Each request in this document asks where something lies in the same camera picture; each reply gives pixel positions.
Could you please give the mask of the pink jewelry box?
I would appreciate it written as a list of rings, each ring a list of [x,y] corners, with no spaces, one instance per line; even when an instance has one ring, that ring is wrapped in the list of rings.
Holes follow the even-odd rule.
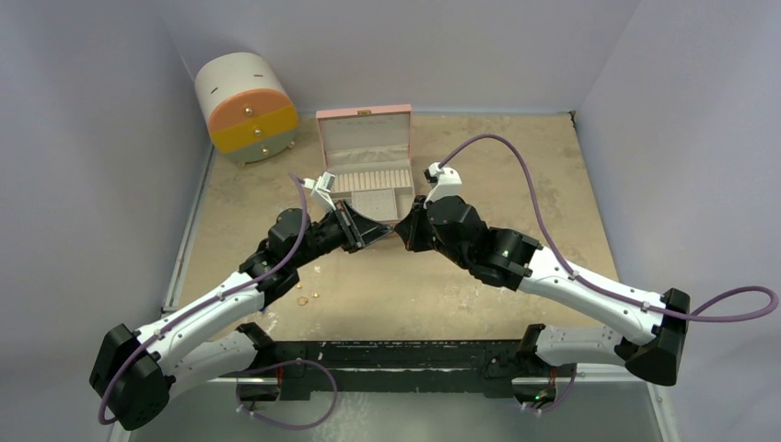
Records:
[[[331,197],[374,221],[395,225],[415,197],[410,104],[316,112]]]

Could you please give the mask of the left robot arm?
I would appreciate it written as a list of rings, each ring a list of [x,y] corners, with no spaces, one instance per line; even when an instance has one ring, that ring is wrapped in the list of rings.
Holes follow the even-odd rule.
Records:
[[[149,423],[182,385],[185,356],[285,295],[298,283],[299,267],[336,249],[355,253],[392,230],[342,201],[319,221],[304,208],[281,212],[257,250],[206,295],[136,330],[121,323],[106,332],[88,379],[100,397],[99,423],[128,430]]]

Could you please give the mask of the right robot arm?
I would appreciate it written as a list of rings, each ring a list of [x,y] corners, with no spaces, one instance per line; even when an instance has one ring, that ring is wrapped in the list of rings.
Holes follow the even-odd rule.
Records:
[[[509,228],[489,227],[459,196],[431,204],[415,198],[394,230],[408,251],[434,250],[485,285],[544,297],[600,322],[596,328],[532,324],[517,350],[519,367],[538,375],[549,366],[622,366],[652,384],[678,380],[690,298],[617,283],[570,262]]]

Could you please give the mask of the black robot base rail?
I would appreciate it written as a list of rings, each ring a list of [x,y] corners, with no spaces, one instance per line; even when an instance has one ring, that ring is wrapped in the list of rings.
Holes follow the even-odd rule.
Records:
[[[253,376],[271,378],[279,399],[307,401],[314,392],[479,393],[541,405],[575,372],[533,352],[532,326],[519,340],[276,341],[255,323],[238,326],[256,352]]]

